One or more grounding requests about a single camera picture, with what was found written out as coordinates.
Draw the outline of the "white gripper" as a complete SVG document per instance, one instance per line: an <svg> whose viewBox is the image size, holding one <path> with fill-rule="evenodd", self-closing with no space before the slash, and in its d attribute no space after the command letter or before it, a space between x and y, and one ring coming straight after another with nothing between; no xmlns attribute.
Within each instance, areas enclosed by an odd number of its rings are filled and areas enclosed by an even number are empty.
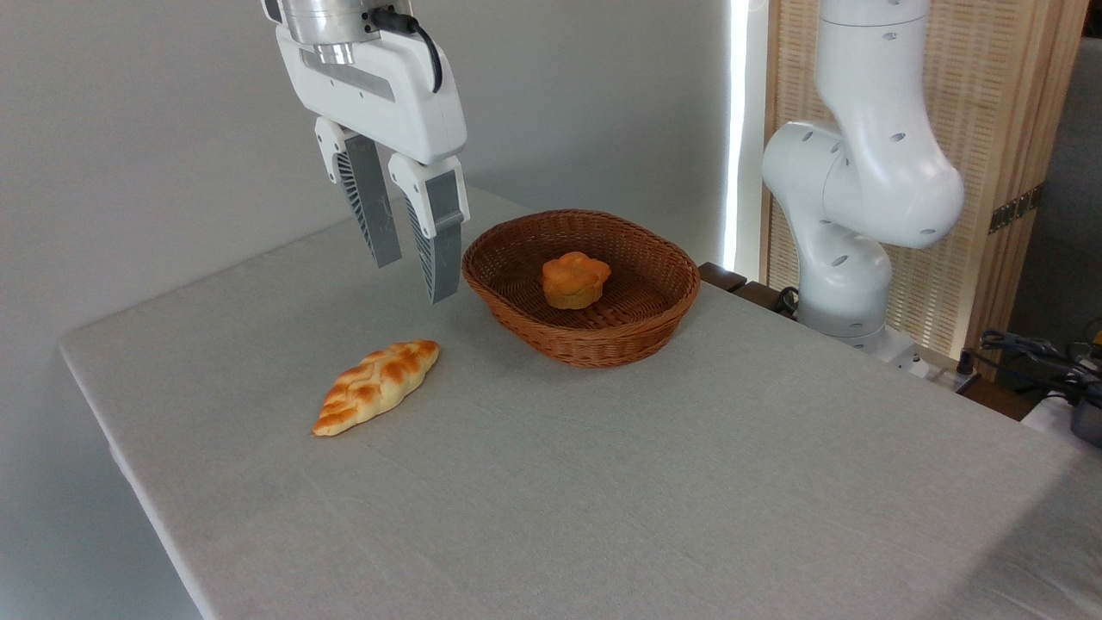
<svg viewBox="0 0 1102 620"><path fill-rule="evenodd" d="M401 259L377 141L402 153L390 157L388 171L406 199L430 302L455 295L461 228L471 209L461 162L452 157L466 145L467 128L449 56L437 52L442 83L433 91L436 73L424 40L415 35L383 32L356 43L350 65L320 62L318 53L301 46L283 25L276 28L276 42L300 102L320 116L314 126L320 156L344 192L375 264Z"/></svg>

